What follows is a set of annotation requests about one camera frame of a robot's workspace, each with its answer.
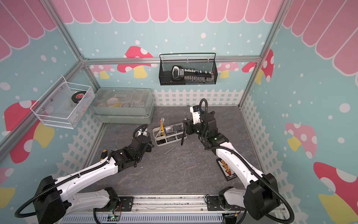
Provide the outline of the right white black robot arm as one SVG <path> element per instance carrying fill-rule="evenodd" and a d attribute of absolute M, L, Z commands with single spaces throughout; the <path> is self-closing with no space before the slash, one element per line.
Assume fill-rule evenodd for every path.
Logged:
<path fill-rule="evenodd" d="M 293 223 L 294 211 L 279 193 L 276 178 L 256 169 L 236 151 L 229 139 L 218 131 L 214 112 L 208 113 L 199 105 L 192 106 L 190 112 L 192 119 L 183 120 L 185 134 L 198 135 L 204 148 L 222 159 L 245 187 L 245 190 L 234 187 L 222 190 L 222 207 L 239 206 L 255 220 L 268 217 L 281 224 Z"/>

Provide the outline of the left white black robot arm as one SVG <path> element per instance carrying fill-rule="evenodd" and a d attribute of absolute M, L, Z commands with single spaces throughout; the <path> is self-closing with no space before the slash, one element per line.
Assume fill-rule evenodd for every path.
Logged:
<path fill-rule="evenodd" d="M 42 179 L 35 195 L 16 210 L 15 217 L 36 216 L 40 224 L 54 224 L 81 210 L 120 210 L 123 204 L 112 187 L 96 192 L 80 191 L 108 176 L 136 167 L 152 148 L 150 135 L 141 132 L 133 135 L 129 146 L 110 151 L 94 165 L 57 179 L 52 176 Z"/>

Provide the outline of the yellow toothbrush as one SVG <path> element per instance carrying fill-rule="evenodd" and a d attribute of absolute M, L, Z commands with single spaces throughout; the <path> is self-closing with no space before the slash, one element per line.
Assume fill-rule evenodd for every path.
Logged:
<path fill-rule="evenodd" d="M 165 131 L 164 131 L 164 125 L 160 124 L 160 131 L 159 131 L 159 136 L 165 136 Z"/>

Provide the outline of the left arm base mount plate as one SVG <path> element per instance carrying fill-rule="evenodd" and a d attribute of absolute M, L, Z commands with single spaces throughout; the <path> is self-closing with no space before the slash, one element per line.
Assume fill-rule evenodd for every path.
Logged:
<path fill-rule="evenodd" d="M 133 206 L 134 197 L 119 197 L 112 198 L 106 205 L 106 209 L 113 213 L 120 211 L 131 211 Z"/>

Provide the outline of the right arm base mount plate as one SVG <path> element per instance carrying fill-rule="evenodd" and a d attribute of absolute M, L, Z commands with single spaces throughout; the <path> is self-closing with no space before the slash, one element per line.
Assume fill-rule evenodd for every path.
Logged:
<path fill-rule="evenodd" d="M 213 195 L 205 195 L 204 201 L 207 205 L 208 211 L 235 211 L 235 212 L 242 212 L 244 211 L 243 208 L 236 205 L 229 205 L 223 201 L 222 197 L 220 196 L 213 196 Z"/>

